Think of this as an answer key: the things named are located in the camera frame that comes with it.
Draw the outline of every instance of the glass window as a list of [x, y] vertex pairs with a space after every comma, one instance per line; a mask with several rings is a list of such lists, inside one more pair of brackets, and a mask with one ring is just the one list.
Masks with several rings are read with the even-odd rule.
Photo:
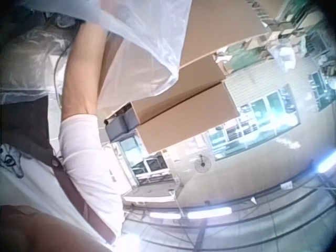
[[321, 72], [310, 75], [309, 81], [320, 111], [336, 100], [335, 90], [329, 87]]
[[258, 121], [259, 127], [263, 127], [270, 123], [269, 114], [263, 99], [251, 103], [254, 115]]
[[248, 135], [256, 130], [257, 120], [255, 118], [254, 112], [249, 105], [241, 106], [239, 111], [239, 123], [243, 131], [243, 135]]
[[216, 160], [258, 146], [299, 124], [289, 85], [237, 110], [238, 118], [208, 131]]
[[295, 107], [294, 101], [291, 97], [292, 95], [291, 95], [288, 84], [285, 85], [283, 88], [279, 89], [279, 94], [280, 94], [281, 100], [283, 102], [285, 112], [287, 114], [291, 114], [291, 113], [296, 112], [296, 107]]
[[152, 156], [146, 155], [145, 151], [143, 151], [143, 146], [138, 136], [130, 137], [120, 141], [120, 145], [125, 153], [126, 159], [128, 160], [133, 173], [136, 176], [168, 168], [161, 152], [158, 152]]

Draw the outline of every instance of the shoulder strap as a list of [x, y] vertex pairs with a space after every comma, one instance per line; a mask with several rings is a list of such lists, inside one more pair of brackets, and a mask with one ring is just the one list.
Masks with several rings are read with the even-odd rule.
[[69, 175], [64, 170], [61, 162], [53, 155], [53, 149], [51, 147], [44, 149], [38, 144], [30, 141], [24, 134], [15, 131], [1, 131], [1, 142], [7, 143], [50, 166], [54, 171], [58, 183], [77, 211], [108, 244], [114, 242], [116, 235], [86, 203], [85, 199], [78, 192]]

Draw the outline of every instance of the building wall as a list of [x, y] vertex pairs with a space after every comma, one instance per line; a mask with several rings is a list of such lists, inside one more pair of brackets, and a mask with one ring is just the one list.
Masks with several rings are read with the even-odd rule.
[[[167, 149], [167, 164], [172, 174], [184, 184], [179, 195], [182, 206], [218, 203], [259, 192], [305, 170], [334, 149], [334, 116], [332, 106], [318, 112], [308, 75], [317, 70], [311, 59], [297, 59], [294, 70], [284, 73], [272, 60], [230, 75], [225, 81], [236, 106], [261, 98], [289, 84], [299, 112], [300, 125], [243, 153], [215, 161], [207, 136], [203, 147], [194, 138]], [[280, 140], [298, 142], [290, 149]], [[212, 161], [205, 173], [195, 171], [199, 154]]]

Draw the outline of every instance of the wall fan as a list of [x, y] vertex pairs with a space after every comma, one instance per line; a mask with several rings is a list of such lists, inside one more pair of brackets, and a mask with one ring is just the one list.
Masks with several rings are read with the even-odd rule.
[[195, 161], [195, 170], [199, 173], [206, 173], [210, 167], [211, 160], [204, 155], [199, 155], [199, 158]]

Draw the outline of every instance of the fluorescent light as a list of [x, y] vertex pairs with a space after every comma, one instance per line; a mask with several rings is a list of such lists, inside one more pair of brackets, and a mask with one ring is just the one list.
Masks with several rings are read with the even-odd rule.
[[324, 173], [336, 164], [336, 151], [327, 157], [322, 163], [318, 166], [319, 173]]
[[211, 218], [211, 217], [218, 217], [223, 215], [228, 215], [232, 213], [231, 207], [221, 207], [211, 210], [204, 210], [204, 211], [196, 211], [188, 213], [189, 219], [203, 219], [203, 218]]
[[150, 212], [149, 216], [152, 218], [157, 218], [157, 219], [181, 219], [180, 214], [175, 214], [175, 213], [155, 213], [155, 212]]

